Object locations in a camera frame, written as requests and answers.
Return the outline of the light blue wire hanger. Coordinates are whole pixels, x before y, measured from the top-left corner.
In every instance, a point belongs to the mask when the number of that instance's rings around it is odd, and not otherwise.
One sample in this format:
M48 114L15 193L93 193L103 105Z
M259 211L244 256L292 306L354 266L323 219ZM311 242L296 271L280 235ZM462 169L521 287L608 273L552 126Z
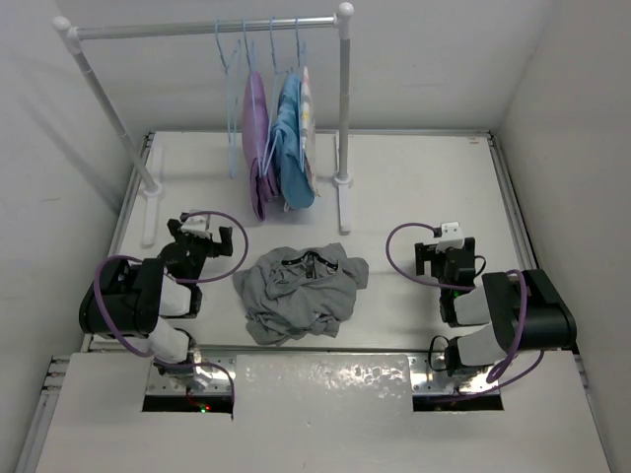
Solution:
M215 21L214 34L217 49L219 51L222 68L224 71L225 85L226 85L226 117L227 117L227 138L228 138L228 165L229 165L229 177L234 178L236 175L236 160L237 160L237 107L239 104L239 96L237 93L237 81L241 72L242 65L242 43L238 39L235 43L230 57L226 58L224 54L219 32L219 22Z

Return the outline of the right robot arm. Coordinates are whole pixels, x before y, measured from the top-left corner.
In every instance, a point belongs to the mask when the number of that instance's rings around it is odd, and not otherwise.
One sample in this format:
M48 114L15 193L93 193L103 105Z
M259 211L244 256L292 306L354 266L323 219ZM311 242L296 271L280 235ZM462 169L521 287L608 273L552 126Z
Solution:
M439 310L451 328L474 327L467 335L446 341L437 372L474 375L488 370L495 381L522 352L571 349L577 339L575 318L547 274L541 269L477 274L475 240L460 248L417 243L415 271L440 285Z

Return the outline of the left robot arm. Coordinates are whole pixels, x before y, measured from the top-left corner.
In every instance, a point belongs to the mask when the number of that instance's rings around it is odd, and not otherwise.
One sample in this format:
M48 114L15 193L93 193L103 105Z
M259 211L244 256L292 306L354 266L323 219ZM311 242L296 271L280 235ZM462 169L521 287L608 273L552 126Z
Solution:
M201 366L193 337L168 320L198 315L202 291L197 280L208 259L233 255L233 229L221 227L214 240L208 216L170 219L167 227L173 241L157 257L102 263L98 280L81 302L80 327L86 334L125 340L152 356L162 375L198 376L206 382L214 369Z

